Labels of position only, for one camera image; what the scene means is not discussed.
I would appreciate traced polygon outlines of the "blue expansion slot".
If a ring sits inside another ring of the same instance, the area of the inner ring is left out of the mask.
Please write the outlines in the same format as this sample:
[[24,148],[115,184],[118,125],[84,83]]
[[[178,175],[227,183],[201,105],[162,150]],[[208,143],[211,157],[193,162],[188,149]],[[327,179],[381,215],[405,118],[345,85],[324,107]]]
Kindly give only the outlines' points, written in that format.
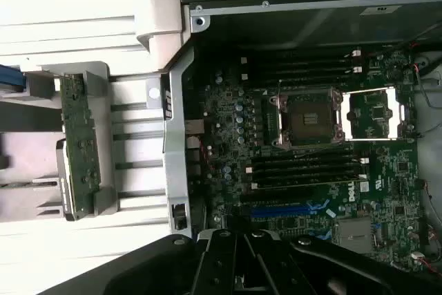
[[256,207],[251,210],[250,216],[252,218],[279,218],[311,216],[318,212],[318,209],[311,209],[308,206]]

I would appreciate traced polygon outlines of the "silver chipset heat sink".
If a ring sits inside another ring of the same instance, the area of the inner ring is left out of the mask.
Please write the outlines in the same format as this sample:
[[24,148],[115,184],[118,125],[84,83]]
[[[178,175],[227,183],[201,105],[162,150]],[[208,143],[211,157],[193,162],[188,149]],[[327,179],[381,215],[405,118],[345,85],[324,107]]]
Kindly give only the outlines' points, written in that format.
[[338,244],[358,254],[373,250],[372,224],[369,218],[346,218],[338,221]]

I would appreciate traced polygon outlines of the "open pc case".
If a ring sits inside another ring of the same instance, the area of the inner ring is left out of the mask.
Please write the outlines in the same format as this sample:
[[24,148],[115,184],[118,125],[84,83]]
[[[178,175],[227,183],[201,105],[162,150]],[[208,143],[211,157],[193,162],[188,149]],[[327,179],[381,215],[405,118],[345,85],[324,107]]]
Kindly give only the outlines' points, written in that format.
[[442,101],[430,99],[442,88],[442,0],[180,0],[180,7],[190,35],[173,52],[174,63],[162,81],[172,230],[195,235],[216,228],[209,223],[200,167],[205,129],[200,95],[216,72],[253,52],[352,47],[375,57],[399,50],[416,65],[415,129],[427,223],[417,272],[441,275],[442,219],[430,191],[436,182],[424,173],[430,162],[424,149],[442,133]]

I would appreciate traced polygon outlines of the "cpu socket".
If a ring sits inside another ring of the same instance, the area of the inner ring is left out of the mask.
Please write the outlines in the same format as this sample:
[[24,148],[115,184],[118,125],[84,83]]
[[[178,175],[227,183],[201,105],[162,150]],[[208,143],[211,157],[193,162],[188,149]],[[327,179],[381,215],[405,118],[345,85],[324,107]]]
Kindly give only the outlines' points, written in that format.
[[282,109],[282,146],[278,146],[277,92],[263,97],[257,105],[261,110],[263,142],[282,149],[302,146],[327,146],[344,141],[340,123],[342,93],[335,88],[303,91],[280,90]]

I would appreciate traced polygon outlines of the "green motherboard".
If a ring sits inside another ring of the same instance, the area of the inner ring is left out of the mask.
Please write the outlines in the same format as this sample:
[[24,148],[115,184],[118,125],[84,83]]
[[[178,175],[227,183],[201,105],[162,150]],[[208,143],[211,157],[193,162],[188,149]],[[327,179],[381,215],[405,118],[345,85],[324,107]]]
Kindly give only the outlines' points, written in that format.
[[[338,221],[369,218],[373,250],[363,254],[417,272],[427,240],[421,207],[414,110],[416,65],[403,51],[371,57],[360,48],[253,52],[216,72],[201,92],[201,177],[216,228],[266,229],[338,244]],[[263,97],[277,91],[393,86],[405,106],[403,137],[282,149],[264,144]],[[316,215],[252,218],[256,207],[308,206]]]

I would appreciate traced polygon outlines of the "metal locking lever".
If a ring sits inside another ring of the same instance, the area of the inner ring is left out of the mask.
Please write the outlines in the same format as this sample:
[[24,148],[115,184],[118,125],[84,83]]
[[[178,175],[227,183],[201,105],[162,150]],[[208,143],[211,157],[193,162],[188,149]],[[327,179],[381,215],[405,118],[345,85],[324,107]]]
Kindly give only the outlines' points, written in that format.
[[278,107],[278,146],[282,146],[282,109],[281,109],[281,101],[280,101],[280,87],[281,87],[282,80],[278,80],[277,85],[277,107]]

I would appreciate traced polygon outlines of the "grey parts rack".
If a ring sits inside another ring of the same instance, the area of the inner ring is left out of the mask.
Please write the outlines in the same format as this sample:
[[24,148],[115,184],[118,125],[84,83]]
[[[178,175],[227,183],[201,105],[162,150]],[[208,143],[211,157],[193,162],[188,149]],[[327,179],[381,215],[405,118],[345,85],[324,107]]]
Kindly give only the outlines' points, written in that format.
[[84,218],[115,213],[107,66],[58,64],[20,71],[26,90],[0,95],[0,222],[65,218],[56,159],[57,141],[64,138],[59,78],[72,74],[84,76],[101,174],[94,212]]

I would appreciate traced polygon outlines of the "blue disk carrier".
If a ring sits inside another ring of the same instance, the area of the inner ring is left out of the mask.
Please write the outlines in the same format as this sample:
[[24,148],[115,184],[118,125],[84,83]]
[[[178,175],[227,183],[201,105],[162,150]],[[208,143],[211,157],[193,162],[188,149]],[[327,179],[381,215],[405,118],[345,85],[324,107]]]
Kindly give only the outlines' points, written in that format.
[[0,64],[0,95],[23,93],[25,90],[25,75],[19,69]]

